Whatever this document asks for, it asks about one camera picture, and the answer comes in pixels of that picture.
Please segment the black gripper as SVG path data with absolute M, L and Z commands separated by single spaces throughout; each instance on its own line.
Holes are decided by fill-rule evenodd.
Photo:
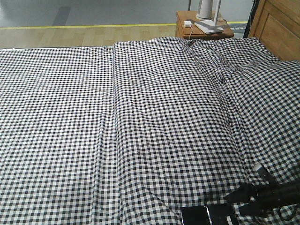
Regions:
M 228 203 L 249 203 L 239 207 L 242 216 L 267 216 L 270 209 L 300 203 L 300 181 L 256 187 L 243 183 L 226 195 L 225 200 Z

